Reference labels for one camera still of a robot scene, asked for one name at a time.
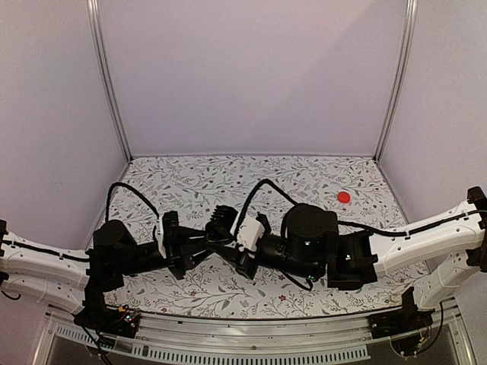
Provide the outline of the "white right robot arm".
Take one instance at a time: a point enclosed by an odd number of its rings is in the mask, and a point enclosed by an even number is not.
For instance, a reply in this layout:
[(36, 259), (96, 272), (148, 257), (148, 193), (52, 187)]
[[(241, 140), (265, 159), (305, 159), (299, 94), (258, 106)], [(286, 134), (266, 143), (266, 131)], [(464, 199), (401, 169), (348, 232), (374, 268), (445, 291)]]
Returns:
[(270, 232), (263, 215), (233, 211), (224, 218), (230, 226), (214, 251), (249, 279), (262, 266), (308, 283), (325, 277), (329, 288), (356, 290), (399, 268), (445, 256), (402, 295), (403, 308), (393, 316), (401, 332), (410, 331), (423, 312), (486, 270), (486, 196), (478, 186), (449, 211), (391, 230), (341, 221), (333, 211), (304, 203), (293, 204), (278, 235)]

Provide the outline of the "black earbud charging case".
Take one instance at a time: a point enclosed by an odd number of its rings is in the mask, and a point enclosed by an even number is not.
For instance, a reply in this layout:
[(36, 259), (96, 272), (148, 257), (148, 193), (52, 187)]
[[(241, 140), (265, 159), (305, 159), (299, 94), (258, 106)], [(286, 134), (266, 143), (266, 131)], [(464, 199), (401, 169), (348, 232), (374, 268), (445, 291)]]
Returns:
[(205, 232), (205, 239), (208, 243), (224, 246), (234, 241), (234, 238), (229, 230), (223, 226), (207, 224), (205, 227)]

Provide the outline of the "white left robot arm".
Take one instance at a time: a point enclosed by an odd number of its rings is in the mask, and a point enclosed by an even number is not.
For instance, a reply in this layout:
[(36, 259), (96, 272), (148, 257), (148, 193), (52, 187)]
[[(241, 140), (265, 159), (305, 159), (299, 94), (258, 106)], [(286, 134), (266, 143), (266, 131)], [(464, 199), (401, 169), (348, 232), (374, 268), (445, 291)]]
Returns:
[(1, 288), (47, 301), (74, 316), (84, 316), (97, 330), (113, 324), (105, 295), (124, 285), (126, 276), (162, 268), (179, 279), (213, 253), (205, 231), (173, 222), (166, 237), (137, 243), (120, 220), (104, 223), (88, 250), (69, 250), (26, 240), (1, 222)]

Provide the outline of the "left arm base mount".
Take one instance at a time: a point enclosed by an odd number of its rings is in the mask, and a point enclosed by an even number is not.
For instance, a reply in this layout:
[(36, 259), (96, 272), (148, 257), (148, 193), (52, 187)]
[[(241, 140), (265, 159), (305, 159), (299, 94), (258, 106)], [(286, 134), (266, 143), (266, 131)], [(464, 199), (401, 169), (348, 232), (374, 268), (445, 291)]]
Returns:
[(74, 324), (124, 338), (135, 337), (140, 323), (138, 309), (107, 306), (102, 293), (88, 295), (82, 306), (81, 312), (74, 315)]

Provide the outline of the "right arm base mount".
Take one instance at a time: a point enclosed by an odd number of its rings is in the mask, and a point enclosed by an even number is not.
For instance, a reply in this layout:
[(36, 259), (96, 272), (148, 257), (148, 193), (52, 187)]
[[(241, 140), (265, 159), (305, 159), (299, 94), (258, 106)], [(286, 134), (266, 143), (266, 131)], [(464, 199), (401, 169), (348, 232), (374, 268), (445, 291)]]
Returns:
[(400, 308), (369, 315), (368, 328), (373, 339), (400, 335), (432, 325), (433, 312), (433, 309), (419, 310), (415, 304), (414, 288), (409, 287), (401, 295)]

